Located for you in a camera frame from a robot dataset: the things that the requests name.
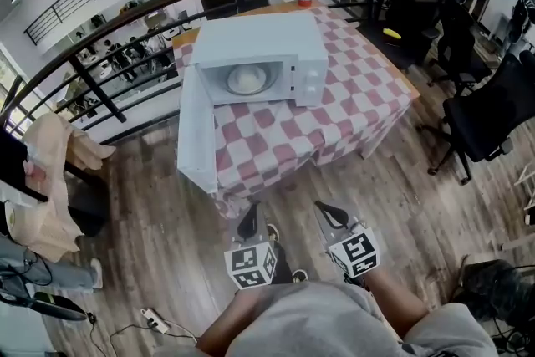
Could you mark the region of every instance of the open microwave door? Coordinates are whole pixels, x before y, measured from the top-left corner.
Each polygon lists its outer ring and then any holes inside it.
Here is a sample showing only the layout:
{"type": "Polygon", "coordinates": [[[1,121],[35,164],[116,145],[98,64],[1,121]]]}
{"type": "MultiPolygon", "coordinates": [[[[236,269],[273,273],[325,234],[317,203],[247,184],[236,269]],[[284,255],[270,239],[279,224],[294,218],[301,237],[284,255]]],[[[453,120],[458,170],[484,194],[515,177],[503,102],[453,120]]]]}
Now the open microwave door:
{"type": "Polygon", "coordinates": [[[184,73],[176,167],[204,192],[217,192],[213,103],[194,64],[184,73]]]}

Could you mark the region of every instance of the checkered tablecloth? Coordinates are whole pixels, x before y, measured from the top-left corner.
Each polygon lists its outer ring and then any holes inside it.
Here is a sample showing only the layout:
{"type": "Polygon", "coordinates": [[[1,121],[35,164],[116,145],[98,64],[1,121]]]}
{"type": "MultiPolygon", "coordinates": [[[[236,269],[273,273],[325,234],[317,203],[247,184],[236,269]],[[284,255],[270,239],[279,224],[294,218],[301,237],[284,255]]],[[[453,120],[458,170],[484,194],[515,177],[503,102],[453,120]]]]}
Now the checkered tablecloth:
{"type": "MultiPolygon", "coordinates": [[[[250,207],[253,195],[311,160],[320,166],[353,150],[367,157],[418,93],[377,48],[326,7],[312,8],[329,53],[322,104],[290,101],[220,105],[216,163],[220,191],[213,194],[224,217],[250,207]]],[[[179,75],[190,43],[175,50],[179,75]]]]}

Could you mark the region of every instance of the wooden tabletop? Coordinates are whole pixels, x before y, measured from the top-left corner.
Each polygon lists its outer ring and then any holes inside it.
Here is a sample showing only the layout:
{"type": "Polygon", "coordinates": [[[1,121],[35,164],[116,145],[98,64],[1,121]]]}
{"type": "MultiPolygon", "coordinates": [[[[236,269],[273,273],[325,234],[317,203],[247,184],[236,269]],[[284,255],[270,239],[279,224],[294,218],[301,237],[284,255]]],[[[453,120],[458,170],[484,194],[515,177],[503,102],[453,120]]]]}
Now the wooden tabletop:
{"type": "MultiPolygon", "coordinates": [[[[322,7],[322,6],[325,6],[325,5],[323,5],[320,1],[318,1],[318,0],[313,0],[312,1],[312,7],[311,8],[313,8],[313,7],[322,7]]],[[[295,0],[295,1],[292,1],[292,2],[278,3],[276,5],[270,5],[270,6],[266,6],[264,8],[253,9],[252,11],[247,11],[245,13],[239,13],[237,16],[240,17],[240,16],[245,16],[245,15],[258,15],[258,14],[264,14],[264,13],[290,13],[290,12],[294,12],[294,11],[303,11],[303,10],[306,10],[306,9],[308,9],[308,8],[300,7],[298,5],[297,0],[295,0]]],[[[184,45],[186,43],[194,43],[196,41],[196,39],[197,39],[197,34],[199,34],[199,28],[193,28],[192,30],[188,30],[185,33],[182,33],[182,34],[179,34],[179,35],[175,36],[173,38],[173,49],[177,50],[182,45],[184,45]]],[[[368,41],[368,43],[370,45],[373,45],[367,38],[362,36],[362,34],[360,36],[363,39],[365,39],[366,41],[368,41]]],[[[420,93],[415,88],[415,86],[407,79],[407,77],[403,73],[401,73],[400,70],[397,67],[395,67],[392,64],[392,62],[389,61],[383,54],[381,54],[381,55],[385,59],[386,63],[388,63],[391,66],[391,67],[389,67],[389,71],[393,74],[393,78],[394,79],[396,79],[396,78],[402,79],[405,82],[405,84],[407,85],[407,87],[410,89],[411,98],[412,99],[416,99],[416,98],[420,97],[420,93]]]]}

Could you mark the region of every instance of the black office chair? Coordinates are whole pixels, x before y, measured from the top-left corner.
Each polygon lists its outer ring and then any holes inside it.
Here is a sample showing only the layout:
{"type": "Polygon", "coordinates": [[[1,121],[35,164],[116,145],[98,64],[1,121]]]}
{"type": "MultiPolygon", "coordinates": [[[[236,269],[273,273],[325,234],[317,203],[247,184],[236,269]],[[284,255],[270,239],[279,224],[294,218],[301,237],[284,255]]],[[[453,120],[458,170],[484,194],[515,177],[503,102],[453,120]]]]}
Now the black office chair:
{"type": "Polygon", "coordinates": [[[428,130],[450,143],[438,166],[427,170],[431,176],[457,152],[466,171],[466,178],[461,180],[464,186],[471,179],[466,156],[474,162],[491,161],[512,150],[509,134],[535,116],[535,60],[528,51],[522,53],[521,59],[524,65],[514,55],[506,55],[483,87],[466,97],[444,102],[443,121],[450,125],[451,134],[428,125],[416,127],[419,132],[428,130]]]}
{"type": "Polygon", "coordinates": [[[432,59],[429,66],[438,64],[447,75],[431,80],[428,85],[450,80],[456,86],[457,97],[466,88],[472,91],[473,85],[490,76],[492,71],[474,50],[476,39],[471,33],[474,20],[467,10],[459,3],[450,2],[443,11],[444,35],[438,43],[438,59],[432,59]]]}

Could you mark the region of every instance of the microwave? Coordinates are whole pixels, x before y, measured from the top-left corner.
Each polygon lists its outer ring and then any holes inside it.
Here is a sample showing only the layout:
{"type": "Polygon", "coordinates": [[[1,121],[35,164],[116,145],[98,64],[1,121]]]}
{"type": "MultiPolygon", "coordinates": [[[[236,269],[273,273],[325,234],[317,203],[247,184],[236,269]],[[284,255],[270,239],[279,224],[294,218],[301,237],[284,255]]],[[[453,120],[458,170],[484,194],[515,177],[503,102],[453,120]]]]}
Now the microwave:
{"type": "Polygon", "coordinates": [[[286,99],[319,105],[328,64],[310,12],[203,23],[184,71],[178,170],[205,192],[217,192],[214,106],[286,99]]]}

